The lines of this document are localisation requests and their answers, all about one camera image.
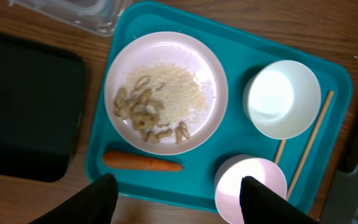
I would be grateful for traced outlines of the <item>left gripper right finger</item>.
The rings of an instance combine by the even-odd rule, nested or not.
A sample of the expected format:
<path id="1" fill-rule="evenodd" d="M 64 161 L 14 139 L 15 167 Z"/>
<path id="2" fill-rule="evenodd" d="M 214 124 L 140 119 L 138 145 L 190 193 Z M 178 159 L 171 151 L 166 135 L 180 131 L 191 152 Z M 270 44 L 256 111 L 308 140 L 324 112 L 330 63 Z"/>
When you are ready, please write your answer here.
<path id="1" fill-rule="evenodd" d="M 242 179 L 240 206 L 245 224 L 318 224 L 257 179 Z"/>

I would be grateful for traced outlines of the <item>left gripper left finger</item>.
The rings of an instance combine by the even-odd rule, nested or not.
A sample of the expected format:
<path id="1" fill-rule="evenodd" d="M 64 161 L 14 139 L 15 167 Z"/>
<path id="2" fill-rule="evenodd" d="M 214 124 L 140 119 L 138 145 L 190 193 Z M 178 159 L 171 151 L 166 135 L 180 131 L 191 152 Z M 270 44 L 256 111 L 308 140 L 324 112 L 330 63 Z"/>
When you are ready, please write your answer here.
<path id="1" fill-rule="evenodd" d="M 32 221 L 36 224 L 110 224 L 118 200 L 118 184 L 113 174 L 105 174 L 62 204 Z"/>

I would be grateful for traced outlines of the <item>pink bowl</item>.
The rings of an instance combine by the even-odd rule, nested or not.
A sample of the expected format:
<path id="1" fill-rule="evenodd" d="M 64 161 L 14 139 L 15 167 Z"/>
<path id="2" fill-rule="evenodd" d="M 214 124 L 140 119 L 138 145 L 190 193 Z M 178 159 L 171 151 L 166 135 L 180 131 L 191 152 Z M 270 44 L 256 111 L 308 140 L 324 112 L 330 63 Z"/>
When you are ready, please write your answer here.
<path id="1" fill-rule="evenodd" d="M 244 224 L 240 206 L 241 182 L 251 176 L 281 198 L 287 197 L 287 180 L 274 162 L 249 155 L 234 156 L 217 170 L 214 200 L 220 216 L 228 223 Z"/>

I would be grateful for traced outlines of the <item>white bowl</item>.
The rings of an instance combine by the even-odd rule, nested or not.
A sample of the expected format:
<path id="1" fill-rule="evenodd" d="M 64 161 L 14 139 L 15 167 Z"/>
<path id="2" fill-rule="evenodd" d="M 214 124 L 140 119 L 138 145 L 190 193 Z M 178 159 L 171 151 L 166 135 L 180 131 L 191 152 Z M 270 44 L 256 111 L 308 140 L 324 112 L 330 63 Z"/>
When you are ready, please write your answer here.
<path id="1" fill-rule="evenodd" d="M 315 121 L 322 101 L 319 81 L 306 65 L 279 60 L 248 81 L 242 96 L 245 115 L 263 135 L 291 139 Z"/>

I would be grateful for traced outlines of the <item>white round plate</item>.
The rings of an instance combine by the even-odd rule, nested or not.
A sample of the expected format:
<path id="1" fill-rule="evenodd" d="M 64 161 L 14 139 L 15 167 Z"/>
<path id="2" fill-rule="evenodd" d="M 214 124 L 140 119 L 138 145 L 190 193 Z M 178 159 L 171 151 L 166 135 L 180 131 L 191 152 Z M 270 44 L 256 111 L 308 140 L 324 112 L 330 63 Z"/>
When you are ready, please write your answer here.
<path id="1" fill-rule="evenodd" d="M 200 116 L 190 116 L 170 125 L 173 129 L 181 121 L 186 123 L 191 136 L 181 144 L 176 143 L 174 135 L 163 138 L 159 144 L 145 142 L 130 120 L 124 121 L 113 112 L 114 97 L 120 87 L 125 87 L 128 75 L 139 66 L 158 63 L 173 63 L 194 73 L 207 99 L 208 110 Z M 135 148 L 156 155 L 181 154 L 207 141 L 221 124 L 227 102 L 227 78 L 217 56 L 199 40 L 178 32 L 154 32 L 132 41 L 112 61 L 104 82 L 105 109 L 115 130 Z"/>

